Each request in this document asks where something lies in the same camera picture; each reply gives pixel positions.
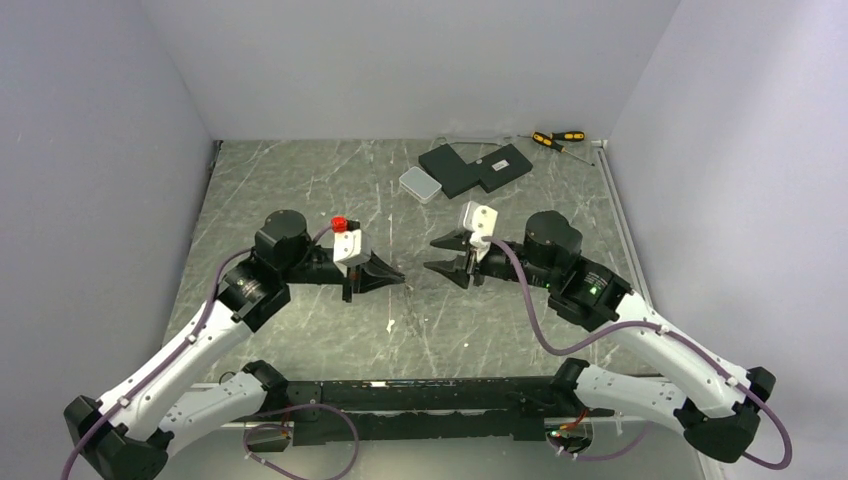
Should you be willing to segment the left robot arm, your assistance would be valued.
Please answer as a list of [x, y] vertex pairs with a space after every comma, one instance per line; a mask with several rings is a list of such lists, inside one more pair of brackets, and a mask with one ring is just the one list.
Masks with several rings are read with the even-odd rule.
[[333, 218], [323, 247], [294, 210], [269, 214], [251, 247], [227, 257], [195, 316], [136, 372], [96, 398], [80, 396], [63, 416], [78, 458], [104, 479], [153, 479], [185, 447], [240, 417], [279, 417], [288, 382], [264, 361], [253, 361], [230, 380], [196, 392], [197, 377], [252, 337], [286, 306], [294, 285], [337, 285], [344, 301], [404, 282], [383, 261], [356, 221]]

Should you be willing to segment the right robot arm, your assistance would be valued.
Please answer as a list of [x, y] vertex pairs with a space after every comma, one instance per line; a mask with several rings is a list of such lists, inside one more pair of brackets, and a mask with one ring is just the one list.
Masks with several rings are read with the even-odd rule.
[[744, 368], [704, 348], [664, 319], [618, 274], [582, 253], [582, 234], [559, 212], [531, 215], [520, 242], [497, 239], [494, 209], [468, 204], [458, 227], [433, 241], [452, 260], [427, 268], [461, 288], [486, 278], [540, 287], [558, 317], [587, 332], [587, 342], [608, 338], [656, 369], [661, 382], [616, 374], [577, 357], [577, 347], [543, 348], [563, 358], [551, 401], [574, 415], [607, 409], [639, 416], [680, 434], [699, 453], [733, 463], [748, 456], [776, 379], [762, 367]]

